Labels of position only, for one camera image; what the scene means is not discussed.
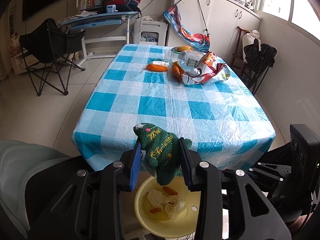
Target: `white bag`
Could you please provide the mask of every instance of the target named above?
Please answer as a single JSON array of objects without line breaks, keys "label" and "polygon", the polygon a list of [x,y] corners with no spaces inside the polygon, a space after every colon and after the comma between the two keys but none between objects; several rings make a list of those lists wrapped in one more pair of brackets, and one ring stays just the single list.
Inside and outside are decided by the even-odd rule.
[{"label": "white bag", "polygon": [[245,60],[245,53],[244,53],[244,47],[247,45],[251,45],[254,42],[254,39],[258,39],[259,40],[259,50],[261,50],[261,40],[260,40],[260,32],[257,30],[252,31],[251,33],[247,33],[245,35],[243,35],[242,37],[242,53],[243,53],[243,61],[245,63],[247,63],[247,61]]}]

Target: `yellow bowl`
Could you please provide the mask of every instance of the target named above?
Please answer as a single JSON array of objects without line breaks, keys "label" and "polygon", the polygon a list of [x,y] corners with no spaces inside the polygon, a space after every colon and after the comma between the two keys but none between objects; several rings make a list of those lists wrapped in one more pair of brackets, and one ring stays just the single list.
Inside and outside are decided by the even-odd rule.
[{"label": "yellow bowl", "polygon": [[[167,186],[177,192],[187,187],[182,177],[175,177]],[[195,232],[200,204],[200,192],[190,192],[187,189],[185,209],[173,220],[165,212],[155,214],[149,212],[153,206],[149,202],[147,194],[153,188],[164,192],[162,186],[157,183],[156,178],[149,177],[141,184],[136,193],[134,211],[140,224],[150,233],[164,238],[178,238]]]}]

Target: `desk leg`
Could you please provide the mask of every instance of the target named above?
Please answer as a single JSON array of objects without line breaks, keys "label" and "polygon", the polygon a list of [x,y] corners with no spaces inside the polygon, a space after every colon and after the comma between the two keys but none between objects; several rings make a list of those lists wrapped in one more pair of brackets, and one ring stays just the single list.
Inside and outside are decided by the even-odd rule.
[{"label": "desk leg", "polygon": [[127,16],[127,44],[129,44],[129,25],[130,25],[130,16]]},{"label": "desk leg", "polygon": [[86,58],[87,57],[87,50],[85,49],[84,36],[81,39],[81,44],[82,44],[83,56]]}]

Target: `green plush toy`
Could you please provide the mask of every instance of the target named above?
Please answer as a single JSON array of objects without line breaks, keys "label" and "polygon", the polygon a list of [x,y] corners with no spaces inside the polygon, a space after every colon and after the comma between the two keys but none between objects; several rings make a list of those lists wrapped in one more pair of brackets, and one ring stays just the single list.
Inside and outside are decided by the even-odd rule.
[{"label": "green plush toy", "polygon": [[[139,137],[141,149],[146,151],[144,164],[156,170],[157,182],[160,185],[168,185],[180,168],[178,137],[151,123],[137,124],[133,131]],[[188,148],[192,145],[190,139],[185,139],[185,143]]]}]

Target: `plastic tablecloth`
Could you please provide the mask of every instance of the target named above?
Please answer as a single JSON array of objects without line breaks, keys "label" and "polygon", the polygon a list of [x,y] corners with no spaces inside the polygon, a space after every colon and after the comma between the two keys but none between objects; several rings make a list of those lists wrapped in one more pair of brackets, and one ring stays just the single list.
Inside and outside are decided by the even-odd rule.
[{"label": "plastic tablecloth", "polygon": [[185,86],[170,71],[146,70],[169,49],[125,45],[90,95],[73,143],[98,171],[133,149],[132,128],[148,122],[191,139],[191,150],[219,169],[247,170],[275,137],[263,109],[231,69],[227,81],[204,86]]}]

